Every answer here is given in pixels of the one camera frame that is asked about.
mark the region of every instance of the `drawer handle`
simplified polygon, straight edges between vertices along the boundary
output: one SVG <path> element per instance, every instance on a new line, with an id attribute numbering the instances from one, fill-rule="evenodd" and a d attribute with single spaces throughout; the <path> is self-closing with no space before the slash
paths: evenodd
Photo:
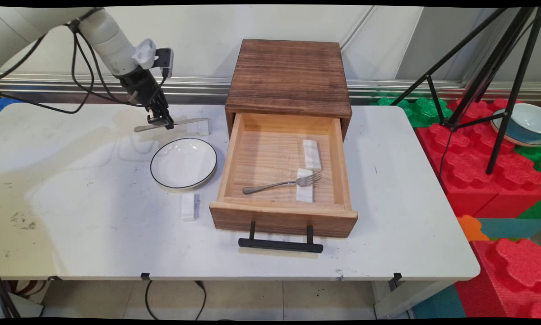
<path id="1" fill-rule="evenodd" d="M 313 241 L 312 226 L 307 226 L 307 242 L 306 243 L 265 241 L 263 239 L 254 239 L 254 229 L 256 229 L 256 222 L 253 221 L 250 223 L 250 237 L 239 238 L 238 245 L 240 247 L 277 249 L 279 251 L 306 251 L 308 253 L 322 253 L 322 249 L 323 249 L 322 245 L 312 243 Z"/>

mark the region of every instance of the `knife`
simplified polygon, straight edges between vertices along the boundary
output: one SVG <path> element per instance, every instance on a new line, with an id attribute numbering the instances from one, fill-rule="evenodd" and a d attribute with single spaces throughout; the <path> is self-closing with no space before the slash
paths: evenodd
<path id="1" fill-rule="evenodd" d="M 176 121 L 174 122 L 174 125 L 196 123 L 196 122 L 201 122 L 201 121 L 206 121 L 206 120 L 208 120 L 208 117 L 196 117 L 196 119 Z M 134 132 L 142 132 L 146 130 L 152 130 L 154 128 L 161 128 L 161 127 L 164 127 L 164 126 L 163 125 L 143 125 L 140 127 L 135 127 Z"/>

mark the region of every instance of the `metal fork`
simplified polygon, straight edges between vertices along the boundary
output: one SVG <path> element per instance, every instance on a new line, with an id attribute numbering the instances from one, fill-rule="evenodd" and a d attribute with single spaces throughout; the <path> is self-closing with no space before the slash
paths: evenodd
<path id="1" fill-rule="evenodd" d="M 305 186 L 313 185 L 314 183 L 318 182 L 319 179 L 321 179 L 321 178 L 322 178 L 322 173 L 318 172 L 318 173 L 314 173 L 312 175 L 308 175 L 306 177 L 301 177 L 301 178 L 297 179 L 296 181 L 282 181 L 280 183 L 271 184 L 271 185 L 244 187 L 242 189 L 242 193 L 244 193 L 244 194 L 252 194 L 252 193 L 256 193 L 258 191 L 268 189 L 270 187 L 275 187 L 275 186 L 284 185 L 284 184 L 292 184 L 292 183 L 296 183 L 298 186 L 305 187 Z"/>

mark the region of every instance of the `black rim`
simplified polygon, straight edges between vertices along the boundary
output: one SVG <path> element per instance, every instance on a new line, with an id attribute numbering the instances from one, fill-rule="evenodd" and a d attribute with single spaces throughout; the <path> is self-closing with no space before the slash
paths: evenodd
<path id="1" fill-rule="evenodd" d="M 168 144 L 171 144 L 173 142 L 176 142 L 176 141 L 179 141 L 179 140 L 186 140 L 186 139 L 191 139 L 191 140 L 198 140 L 198 141 L 202 141 L 204 142 L 205 144 L 208 144 L 208 146 L 210 146 L 210 148 L 212 148 L 212 151 L 214 152 L 214 168 L 212 168 L 212 170 L 210 171 L 210 173 L 204 177 L 203 179 L 201 179 L 200 181 L 197 181 L 196 183 L 192 184 L 192 185 L 188 185 L 188 186 L 184 186 L 184 187 L 172 187 L 172 186 L 168 186 L 168 185 L 164 185 L 162 184 L 159 180 L 156 179 L 156 177 L 154 177 L 154 173 L 152 172 L 152 163 L 154 161 L 154 158 L 156 157 L 156 155 L 160 152 L 160 150 L 162 150 L 162 148 L 164 148 L 165 146 L 167 146 Z M 216 154 L 216 150 L 214 149 L 214 147 L 212 146 L 212 144 L 209 144 L 208 142 L 202 140 L 202 139 L 198 139 L 198 138 L 180 138 L 180 139 L 176 139 L 174 141 L 171 141 L 171 142 L 168 142 L 167 144 L 164 144 L 163 146 L 160 147 L 159 150 L 156 151 L 156 153 L 154 154 L 154 156 L 152 156 L 152 160 L 150 161 L 150 175 L 152 175 L 152 178 L 160 185 L 162 186 L 165 186 L 165 187 L 168 187 L 169 189 L 187 189 L 188 187 L 193 187 L 197 184 L 200 184 L 202 183 L 205 179 L 207 179 L 208 177 L 210 177 L 214 171 L 216 170 L 216 166 L 218 166 L 218 154 Z"/>

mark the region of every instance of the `bowl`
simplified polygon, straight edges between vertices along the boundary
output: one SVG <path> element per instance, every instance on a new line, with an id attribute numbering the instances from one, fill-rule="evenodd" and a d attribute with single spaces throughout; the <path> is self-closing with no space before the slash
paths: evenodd
<path id="1" fill-rule="evenodd" d="M 526 144 L 541 141 L 541 107 L 516 103 L 505 133 Z"/>
<path id="2" fill-rule="evenodd" d="M 182 138 L 169 142 L 154 154 L 150 173 L 160 185 L 190 189 L 208 181 L 216 164 L 216 151 L 208 142 Z"/>
<path id="3" fill-rule="evenodd" d="M 498 111 L 495 111 L 495 113 L 493 113 L 493 115 L 503 113 L 504 111 L 505 111 L 504 109 L 499 109 Z M 497 133 L 499 133 L 499 127 L 501 126 L 501 120 L 502 119 L 491 120 L 491 127 L 493 127 L 493 130 L 495 130 L 495 132 L 497 132 Z M 509 132 L 509 125 L 507 125 L 507 132 L 505 133 L 505 140 L 507 140 L 509 142 L 512 142 L 513 144 L 517 144 L 517 146 L 522 146 L 522 147 L 540 147 L 541 146 L 541 140 L 535 140 L 535 141 L 532 141 L 532 142 L 522 142 L 521 140 L 517 140 L 517 139 L 512 138 L 511 136 L 509 136 L 508 132 Z"/>

